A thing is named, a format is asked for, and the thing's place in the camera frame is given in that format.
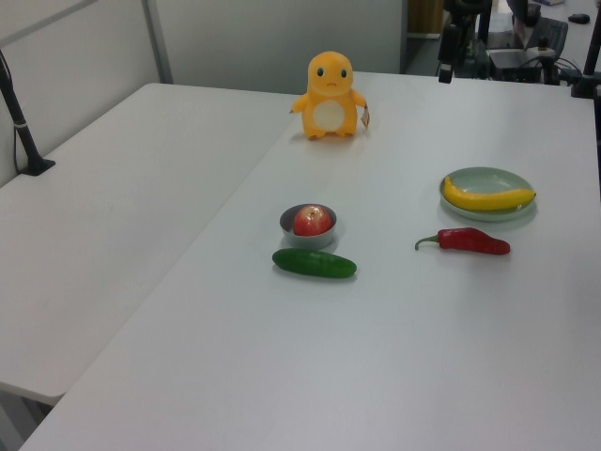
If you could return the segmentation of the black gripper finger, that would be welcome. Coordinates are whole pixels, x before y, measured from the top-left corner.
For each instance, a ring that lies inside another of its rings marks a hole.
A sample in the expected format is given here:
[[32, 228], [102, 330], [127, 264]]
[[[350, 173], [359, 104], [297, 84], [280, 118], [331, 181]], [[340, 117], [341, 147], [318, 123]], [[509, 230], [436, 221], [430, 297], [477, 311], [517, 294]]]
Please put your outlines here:
[[481, 39], [480, 33], [476, 32], [472, 41], [473, 68], [471, 76], [473, 78], [488, 78], [490, 73], [489, 56], [485, 42]]
[[439, 82], [452, 82], [455, 56], [458, 46], [458, 26], [448, 24], [444, 27], [439, 47]]

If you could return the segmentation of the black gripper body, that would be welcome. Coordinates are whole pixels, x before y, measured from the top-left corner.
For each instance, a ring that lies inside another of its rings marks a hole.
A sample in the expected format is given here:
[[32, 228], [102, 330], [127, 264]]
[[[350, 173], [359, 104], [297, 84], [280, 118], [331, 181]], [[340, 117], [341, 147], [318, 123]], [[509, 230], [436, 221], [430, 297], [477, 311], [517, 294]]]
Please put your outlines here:
[[448, 19], [443, 26], [454, 24], [463, 26], [468, 18], [480, 16], [479, 26], [482, 29], [487, 29], [490, 24], [492, 11], [491, 0], [444, 0], [443, 10], [449, 14]]

